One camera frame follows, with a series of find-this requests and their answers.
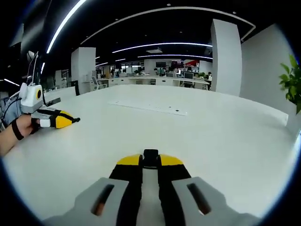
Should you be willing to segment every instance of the ceiling light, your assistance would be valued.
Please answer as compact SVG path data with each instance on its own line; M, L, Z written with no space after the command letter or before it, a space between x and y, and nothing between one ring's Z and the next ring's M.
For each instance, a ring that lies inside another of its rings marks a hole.
M106 65L106 64L108 64L109 62L107 62L107 63L102 63L102 64L100 64L100 65ZM95 65L95 67L97 67L97 66L100 66L100 65Z
M14 84L14 85L16 85L16 86L20 86L20 85L14 83L14 82L12 82L12 81L10 81L10 80L8 80L8 79L4 79L4 81L10 82L10 83L12 83L12 84Z
M43 73L44 66L45 66L45 63L43 63L43 65L42 65L41 74Z
M140 47L146 47L146 46L160 46L160 45L193 45L193 46L207 46L212 47L212 45L206 45L206 44L199 44L199 43L189 43L189 42L167 42L167 43L156 43L156 44L149 44L149 45L142 45L142 46L134 46L130 48L124 48L121 50L114 51L112 53L118 53L124 50L133 49L133 48L140 48Z
M213 59L211 57L206 57L206 56L193 56L193 55L180 55L180 54L162 54L162 55L148 55L148 56L138 56L140 57L198 57L198 58L206 58L206 59Z
M63 29L63 27L65 26L65 24L67 23L67 21L70 19L70 17L76 12L76 10L79 9L79 7L85 3L86 0L80 0L72 9L71 11L67 14L67 16L65 17L65 19L62 21L61 25L58 27L57 31L55 32L50 45L48 46L47 52L49 53L55 40L57 39L59 33L61 32L61 30Z

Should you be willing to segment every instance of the wrist strap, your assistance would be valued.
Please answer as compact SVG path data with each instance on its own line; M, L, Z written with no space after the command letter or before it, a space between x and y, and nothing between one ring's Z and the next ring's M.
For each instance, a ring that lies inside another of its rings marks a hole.
M17 119L15 119L15 120L12 121L11 127L13 128L13 132L14 132L16 138L18 140L22 140L24 137L20 133L20 130L19 130L18 126L17 126L17 122L16 121L17 121Z

